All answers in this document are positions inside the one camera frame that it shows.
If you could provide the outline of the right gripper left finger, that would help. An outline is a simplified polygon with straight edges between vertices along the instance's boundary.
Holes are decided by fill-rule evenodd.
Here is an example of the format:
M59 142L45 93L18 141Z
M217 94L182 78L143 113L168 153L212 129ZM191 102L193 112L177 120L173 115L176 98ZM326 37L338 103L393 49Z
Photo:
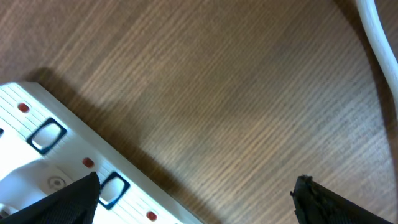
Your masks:
M100 201L96 172L4 218L1 224L92 224Z

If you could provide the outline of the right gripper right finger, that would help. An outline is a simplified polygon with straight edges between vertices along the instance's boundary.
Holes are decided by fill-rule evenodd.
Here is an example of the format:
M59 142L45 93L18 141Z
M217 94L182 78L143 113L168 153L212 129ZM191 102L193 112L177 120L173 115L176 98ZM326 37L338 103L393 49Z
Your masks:
M392 224L313 181L297 178L292 196L300 224Z

